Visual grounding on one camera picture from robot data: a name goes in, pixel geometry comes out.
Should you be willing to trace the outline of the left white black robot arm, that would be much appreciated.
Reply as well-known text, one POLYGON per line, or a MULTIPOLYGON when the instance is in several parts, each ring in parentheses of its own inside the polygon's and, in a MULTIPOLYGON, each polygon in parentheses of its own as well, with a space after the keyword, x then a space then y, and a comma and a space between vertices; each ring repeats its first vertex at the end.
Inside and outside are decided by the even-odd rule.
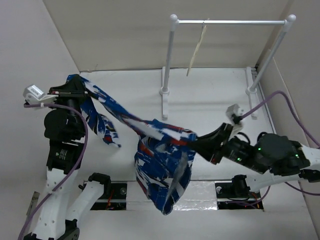
POLYGON ((30 85, 23 92, 24 108, 50 108, 44 118, 49 140, 45 196, 32 210, 18 235, 20 240, 77 240, 80 223, 99 198, 111 194, 108 175, 93 173, 69 206, 69 198, 88 144, 89 131, 81 105, 89 96, 78 74, 48 93, 30 85))

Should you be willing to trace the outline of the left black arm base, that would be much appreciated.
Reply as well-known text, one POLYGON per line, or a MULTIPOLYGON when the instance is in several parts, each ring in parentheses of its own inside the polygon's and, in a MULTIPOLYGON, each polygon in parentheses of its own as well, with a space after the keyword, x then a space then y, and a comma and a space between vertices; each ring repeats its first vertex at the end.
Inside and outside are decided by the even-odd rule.
POLYGON ((108 194, 100 197, 91 207, 91 211, 124 211, 127 209, 128 183, 113 181, 108 194))

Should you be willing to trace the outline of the blue white red patterned trousers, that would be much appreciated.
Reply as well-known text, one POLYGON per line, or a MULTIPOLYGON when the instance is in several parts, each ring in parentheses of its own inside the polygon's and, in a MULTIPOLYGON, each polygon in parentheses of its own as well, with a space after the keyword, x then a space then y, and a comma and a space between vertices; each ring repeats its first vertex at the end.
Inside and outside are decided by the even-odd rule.
POLYGON ((164 122, 143 120, 122 107, 100 87, 80 77, 88 97, 80 111, 88 127, 107 145, 121 147, 112 121, 99 113, 97 100, 114 118, 138 135, 134 155, 135 176, 145 196, 163 214, 172 212, 188 187, 196 152, 187 143, 197 139, 195 132, 164 122))

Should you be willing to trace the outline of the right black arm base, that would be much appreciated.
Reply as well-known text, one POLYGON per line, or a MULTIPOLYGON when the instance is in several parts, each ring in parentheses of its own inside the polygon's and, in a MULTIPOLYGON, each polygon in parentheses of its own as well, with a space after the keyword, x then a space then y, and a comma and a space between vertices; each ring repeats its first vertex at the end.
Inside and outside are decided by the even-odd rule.
POLYGON ((231 180, 215 181, 217 208, 219 210, 263 210, 260 192, 250 191, 246 175, 236 175, 231 180))

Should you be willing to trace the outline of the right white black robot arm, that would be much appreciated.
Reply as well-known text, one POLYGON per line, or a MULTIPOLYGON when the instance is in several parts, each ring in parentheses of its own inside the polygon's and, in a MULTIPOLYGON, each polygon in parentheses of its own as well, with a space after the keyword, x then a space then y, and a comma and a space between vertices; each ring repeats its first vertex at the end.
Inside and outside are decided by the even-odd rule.
POLYGON ((228 192, 237 197, 284 182, 320 180, 320 150, 305 146, 286 136, 262 132, 257 142, 241 140, 241 124, 223 123, 215 131, 198 137, 188 147, 206 161, 217 165, 222 158, 256 172, 235 175, 228 192))

